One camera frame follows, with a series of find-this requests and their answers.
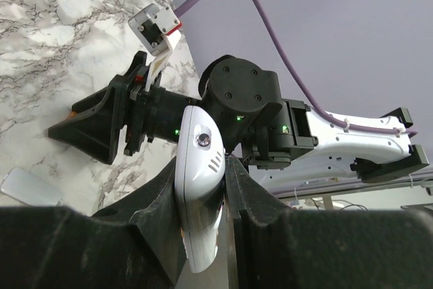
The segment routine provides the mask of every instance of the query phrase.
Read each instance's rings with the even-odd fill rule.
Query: vent slot
[[[216,167],[219,168],[219,164],[216,161],[214,161],[213,159],[211,159],[210,162],[213,163]]]
[[[208,167],[210,169],[212,169],[215,173],[218,173],[217,169],[215,167],[213,167],[211,164],[209,164]]]

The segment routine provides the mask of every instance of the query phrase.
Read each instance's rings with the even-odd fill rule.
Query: table
[[[111,166],[47,138],[71,105],[123,74],[141,43],[127,21],[150,3],[171,0],[0,0],[0,178],[14,167],[54,185],[65,204],[86,215],[157,175],[175,155],[158,141]],[[185,38],[161,85],[198,97],[198,76]],[[0,195],[0,205],[20,204]]]

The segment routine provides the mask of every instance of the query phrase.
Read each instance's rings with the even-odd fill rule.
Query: gray wall
[[[261,1],[326,110],[375,117],[406,106],[433,158],[433,0]],[[283,95],[304,98],[250,0],[202,0],[182,21],[199,73],[230,53],[277,71]]]

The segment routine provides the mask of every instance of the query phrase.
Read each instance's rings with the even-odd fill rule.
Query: white rectangular object
[[[60,190],[17,167],[6,176],[0,190],[31,206],[57,206],[64,199]]]

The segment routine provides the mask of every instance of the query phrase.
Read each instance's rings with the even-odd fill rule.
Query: marble surface
[[[65,204],[90,215],[143,185],[174,156],[155,140],[140,153],[101,164],[48,139],[46,129],[71,105],[105,87],[144,48],[127,26],[150,3],[171,0],[0,0],[0,178],[14,167],[65,194]],[[198,77],[185,39],[165,69],[162,86],[198,97]],[[0,205],[20,204],[0,195]]]

